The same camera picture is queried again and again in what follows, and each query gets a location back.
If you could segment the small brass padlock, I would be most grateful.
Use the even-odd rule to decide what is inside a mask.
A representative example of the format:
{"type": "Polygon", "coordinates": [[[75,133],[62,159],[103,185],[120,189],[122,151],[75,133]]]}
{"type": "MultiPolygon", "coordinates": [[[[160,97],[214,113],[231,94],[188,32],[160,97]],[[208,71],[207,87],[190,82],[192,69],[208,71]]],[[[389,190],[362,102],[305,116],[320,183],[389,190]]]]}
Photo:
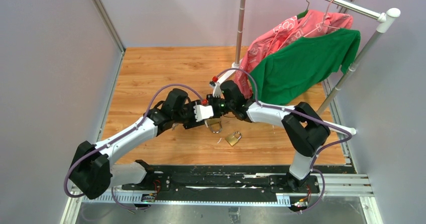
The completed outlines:
{"type": "Polygon", "coordinates": [[[205,125],[214,134],[220,133],[223,129],[220,118],[207,119],[205,120],[205,125]]]}

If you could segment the large brass padlock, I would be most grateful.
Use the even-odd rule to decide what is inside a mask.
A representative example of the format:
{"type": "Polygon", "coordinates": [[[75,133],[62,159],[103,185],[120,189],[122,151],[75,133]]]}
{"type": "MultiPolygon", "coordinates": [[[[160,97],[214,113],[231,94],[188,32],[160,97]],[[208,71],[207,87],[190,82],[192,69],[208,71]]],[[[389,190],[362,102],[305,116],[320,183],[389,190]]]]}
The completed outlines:
{"type": "Polygon", "coordinates": [[[242,138],[242,134],[240,132],[234,132],[228,136],[225,137],[225,141],[230,145],[234,146],[237,144],[240,139],[242,138]]]}

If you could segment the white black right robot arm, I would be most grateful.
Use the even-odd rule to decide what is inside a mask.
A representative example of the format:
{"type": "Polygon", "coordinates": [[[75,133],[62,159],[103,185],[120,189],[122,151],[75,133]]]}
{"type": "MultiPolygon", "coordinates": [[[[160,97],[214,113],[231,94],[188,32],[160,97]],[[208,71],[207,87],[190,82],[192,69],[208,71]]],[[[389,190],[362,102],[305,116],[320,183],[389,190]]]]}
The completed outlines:
{"type": "Polygon", "coordinates": [[[292,192],[301,192],[307,186],[311,164],[316,151],[329,137],[331,130],[321,124],[321,118],[306,102],[295,106],[266,105],[245,98],[231,80],[220,85],[219,95],[208,94],[203,101],[212,106],[214,118],[232,113],[249,123],[264,123],[283,128],[295,149],[295,155],[286,174],[286,184],[292,192]]]}

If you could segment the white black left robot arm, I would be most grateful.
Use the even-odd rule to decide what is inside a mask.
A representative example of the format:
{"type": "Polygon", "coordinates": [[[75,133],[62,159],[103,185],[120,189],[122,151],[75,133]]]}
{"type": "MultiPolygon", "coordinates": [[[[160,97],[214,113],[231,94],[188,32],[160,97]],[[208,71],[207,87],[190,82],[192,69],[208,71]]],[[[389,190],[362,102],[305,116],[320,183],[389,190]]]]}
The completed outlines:
{"type": "Polygon", "coordinates": [[[65,193],[72,198],[95,199],[123,184],[136,184],[141,190],[149,190],[154,177],[145,164],[135,161],[118,165],[117,161],[174,124],[198,126],[213,116],[213,107],[207,99],[192,101],[186,91],[172,89],[165,100],[150,102],[144,115],[119,133],[95,144],[89,141],[79,144],[65,176],[65,193]]]}

